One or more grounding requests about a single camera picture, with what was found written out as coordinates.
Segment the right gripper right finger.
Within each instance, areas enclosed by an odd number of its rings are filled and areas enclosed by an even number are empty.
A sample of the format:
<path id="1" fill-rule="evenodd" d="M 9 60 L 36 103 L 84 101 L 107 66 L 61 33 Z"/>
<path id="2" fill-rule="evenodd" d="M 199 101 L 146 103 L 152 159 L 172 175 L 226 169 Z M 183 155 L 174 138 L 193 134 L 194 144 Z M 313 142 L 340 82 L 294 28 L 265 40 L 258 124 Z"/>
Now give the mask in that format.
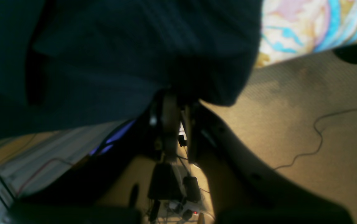
<path id="1" fill-rule="evenodd" d="M 189 161 L 206 176 L 216 224 L 352 224 L 349 212 L 278 174 L 216 114 L 186 106 Z"/>

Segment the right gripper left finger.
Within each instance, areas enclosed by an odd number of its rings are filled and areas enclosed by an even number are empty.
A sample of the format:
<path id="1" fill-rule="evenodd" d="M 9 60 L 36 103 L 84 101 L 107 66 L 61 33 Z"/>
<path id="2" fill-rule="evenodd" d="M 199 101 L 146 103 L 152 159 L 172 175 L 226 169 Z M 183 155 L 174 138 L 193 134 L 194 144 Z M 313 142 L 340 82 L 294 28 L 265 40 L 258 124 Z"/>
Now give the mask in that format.
<path id="1" fill-rule="evenodd" d="M 162 90 L 155 95 L 149 108 L 149 125 L 154 147 L 162 154 L 161 161 L 173 162 L 180 128 L 180 108 L 173 91 Z"/>

